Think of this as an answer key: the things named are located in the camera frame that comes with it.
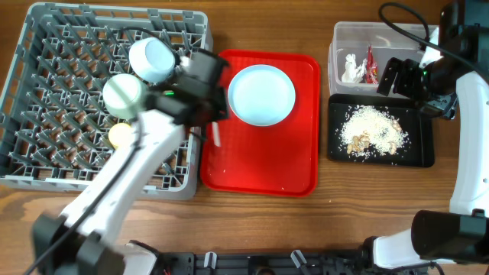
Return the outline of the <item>white plastic fork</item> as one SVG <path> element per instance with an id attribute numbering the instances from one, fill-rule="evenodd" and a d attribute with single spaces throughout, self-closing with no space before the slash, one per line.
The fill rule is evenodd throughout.
<path id="1" fill-rule="evenodd" d="M 216 147 L 221 147 L 219 124 L 216 121 L 212 123 L 212 136 L 213 136 L 214 145 Z"/>

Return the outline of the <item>red snack wrapper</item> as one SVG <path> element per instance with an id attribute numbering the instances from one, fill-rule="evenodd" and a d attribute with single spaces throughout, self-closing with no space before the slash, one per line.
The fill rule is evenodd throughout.
<path id="1" fill-rule="evenodd" d="M 372 46 L 368 48 L 368 58 L 366 64 L 366 74 L 365 74 L 365 82 L 368 84 L 378 84 L 377 80 L 377 62 L 373 55 Z"/>

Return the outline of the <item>light blue bowl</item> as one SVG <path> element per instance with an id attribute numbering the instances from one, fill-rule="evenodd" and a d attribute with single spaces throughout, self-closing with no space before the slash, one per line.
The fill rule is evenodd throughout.
<path id="1" fill-rule="evenodd" d="M 134 72 L 149 83 L 161 83 L 174 71 L 173 51 L 155 37 L 134 42 L 129 50 L 129 63 Z"/>

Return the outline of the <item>green bowl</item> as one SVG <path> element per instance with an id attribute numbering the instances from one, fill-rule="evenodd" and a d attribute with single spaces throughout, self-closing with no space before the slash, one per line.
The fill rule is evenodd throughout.
<path id="1" fill-rule="evenodd" d="M 102 97 L 108 113 L 116 118 L 130 120 L 145 110 L 147 85 L 131 74 L 122 73 L 111 77 L 102 89 Z"/>

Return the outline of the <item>yellow cup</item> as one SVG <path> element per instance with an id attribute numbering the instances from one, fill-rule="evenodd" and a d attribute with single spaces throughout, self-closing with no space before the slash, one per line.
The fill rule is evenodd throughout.
<path id="1" fill-rule="evenodd" d="M 133 141 L 132 127 L 126 123 L 117 123 L 110 128 L 108 141 L 115 149 L 130 145 Z"/>

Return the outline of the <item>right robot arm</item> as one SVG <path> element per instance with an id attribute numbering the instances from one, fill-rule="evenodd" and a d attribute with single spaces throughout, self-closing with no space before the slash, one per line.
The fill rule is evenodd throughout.
<path id="1" fill-rule="evenodd" d="M 421 102 L 456 96 L 461 113 L 457 180 L 448 212 L 419 211 L 411 228 L 373 239 L 371 262 L 382 270 L 438 260 L 488 262 L 488 27 L 440 24 L 437 44 L 423 43 L 441 58 L 423 68 L 395 61 L 378 92 Z"/>

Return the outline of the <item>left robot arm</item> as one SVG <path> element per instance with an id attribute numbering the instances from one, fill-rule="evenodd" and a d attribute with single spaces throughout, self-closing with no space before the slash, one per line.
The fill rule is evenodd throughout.
<path id="1" fill-rule="evenodd" d="M 122 222 L 143 186 L 183 142 L 188 128 L 227 118 L 221 86 L 152 88 L 136 114 L 134 139 L 120 147 L 93 184 L 57 218 L 41 215 L 32 236 L 35 261 L 27 273 L 155 274 L 158 252 L 141 243 L 115 245 Z"/>

